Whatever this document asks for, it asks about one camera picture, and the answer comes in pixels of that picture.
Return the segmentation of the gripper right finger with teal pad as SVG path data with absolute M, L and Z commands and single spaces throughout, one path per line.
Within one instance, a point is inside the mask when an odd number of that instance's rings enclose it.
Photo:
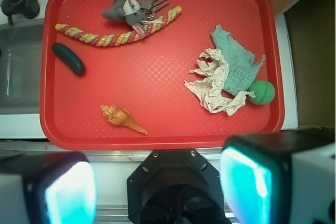
M 219 173 L 239 223 L 335 223 L 333 132 L 232 136 Z

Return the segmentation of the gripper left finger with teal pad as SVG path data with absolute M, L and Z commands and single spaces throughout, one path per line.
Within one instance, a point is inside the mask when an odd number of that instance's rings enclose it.
M 81 152 L 1 157 L 1 223 L 94 223 L 97 200 Z

